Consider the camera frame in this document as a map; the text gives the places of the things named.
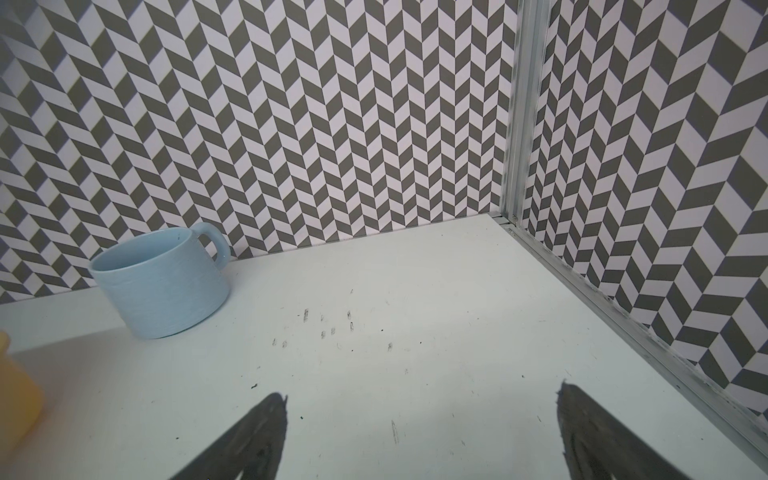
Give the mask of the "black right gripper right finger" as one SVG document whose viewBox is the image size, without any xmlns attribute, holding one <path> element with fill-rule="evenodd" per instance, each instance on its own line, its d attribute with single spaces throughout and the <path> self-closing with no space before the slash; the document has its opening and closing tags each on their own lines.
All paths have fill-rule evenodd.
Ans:
<svg viewBox="0 0 768 480">
<path fill-rule="evenodd" d="M 574 384 L 561 384 L 557 420 L 572 479 L 688 477 Z"/>
</svg>

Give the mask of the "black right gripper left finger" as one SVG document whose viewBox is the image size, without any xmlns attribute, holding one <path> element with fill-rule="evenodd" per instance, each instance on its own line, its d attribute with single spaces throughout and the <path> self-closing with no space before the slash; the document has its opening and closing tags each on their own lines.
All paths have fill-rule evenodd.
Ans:
<svg viewBox="0 0 768 480">
<path fill-rule="evenodd" d="M 275 479 L 287 427 L 287 398 L 271 393 L 172 479 Z"/>
</svg>

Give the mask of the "yellow plastic storage tray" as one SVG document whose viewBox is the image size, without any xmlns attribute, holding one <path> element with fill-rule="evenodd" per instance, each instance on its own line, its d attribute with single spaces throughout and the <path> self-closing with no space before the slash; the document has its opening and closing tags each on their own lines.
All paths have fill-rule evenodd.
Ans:
<svg viewBox="0 0 768 480">
<path fill-rule="evenodd" d="M 10 337 L 1 332 L 1 461 L 7 460 L 37 422 L 42 390 L 8 354 Z"/>
</svg>

